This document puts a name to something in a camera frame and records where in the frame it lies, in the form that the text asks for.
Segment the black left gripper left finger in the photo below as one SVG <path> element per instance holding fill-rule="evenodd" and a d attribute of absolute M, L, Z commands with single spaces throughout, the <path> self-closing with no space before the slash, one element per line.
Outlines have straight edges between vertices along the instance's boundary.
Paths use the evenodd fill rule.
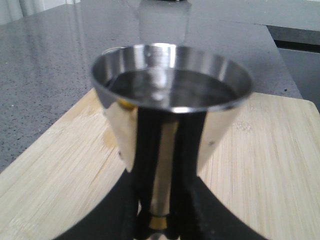
<path fill-rule="evenodd" d="M 103 200 L 57 240 L 132 240 L 138 210 L 131 174 L 123 172 Z"/>

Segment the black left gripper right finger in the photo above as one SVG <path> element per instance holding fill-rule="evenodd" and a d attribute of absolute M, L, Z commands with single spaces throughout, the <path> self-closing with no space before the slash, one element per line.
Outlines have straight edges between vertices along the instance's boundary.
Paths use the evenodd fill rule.
<path fill-rule="evenodd" d="M 181 240 L 264 240 L 195 177 L 174 180 L 175 229 Z"/>

